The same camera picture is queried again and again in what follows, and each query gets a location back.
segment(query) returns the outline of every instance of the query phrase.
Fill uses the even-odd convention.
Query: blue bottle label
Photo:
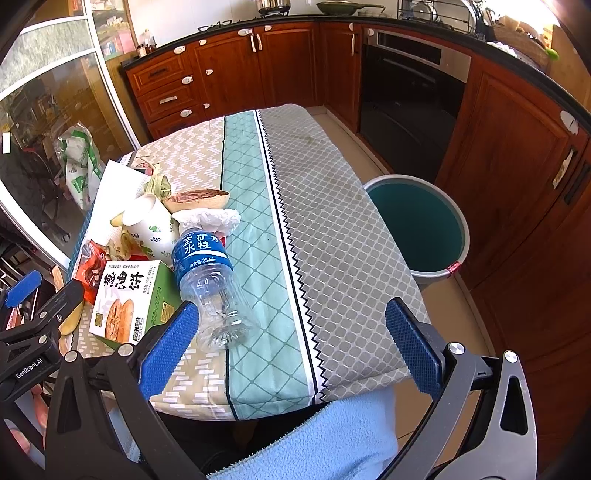
[[[190,232],[183,235],[174,246],[173,265],[177,282],[196,267],[216,263],[233,269],[222,242],[213,233],[203,230]]]

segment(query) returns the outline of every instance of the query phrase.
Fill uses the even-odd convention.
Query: finger
[[[47,414],[49,412],[49,407],[45,404],[41,395],[33,395],[33,406],[35,409],[35,416],[41,428],[47,428]]]
[[[31,444],[29,443],[27,438],[18,430],[11,429],[10,433],[12,433],[12,436],[18,442],[18,444],[21,446],[23,451],[25,453],[29,453],[29,451],[31,450]]]

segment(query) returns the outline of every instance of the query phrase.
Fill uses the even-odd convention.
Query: trash can
[[[450,277],[466,259],[468,224],[444,191],[408,175],[384,175],[364,188],[421,290]]]

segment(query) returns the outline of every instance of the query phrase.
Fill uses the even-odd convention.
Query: drawer
[[[188,75],[191,73],[187,52],[176,54],[173,51],[160,54],[127,72],[136,98]]]
[[[195,98],[191,85],[183,85],[181,80],[152,90],[138,98],[139,108],[147,123],[155,122],[174,112],[180,112],[198,102],[199,98]]]
[[[166,137],[182,128],[191,127],[205,121],[205,113],[203,112],[203,105],[193,104],[191,107],[175,112],[172,115],[165,116],[160,120],[156,120],[148,124],[150,133],[154,140]]]

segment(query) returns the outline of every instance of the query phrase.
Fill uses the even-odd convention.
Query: paper cup
[[[146,193],[135,199],[125,209],[122,221],[149,259],[173,264],[178,224],[156,195]]]

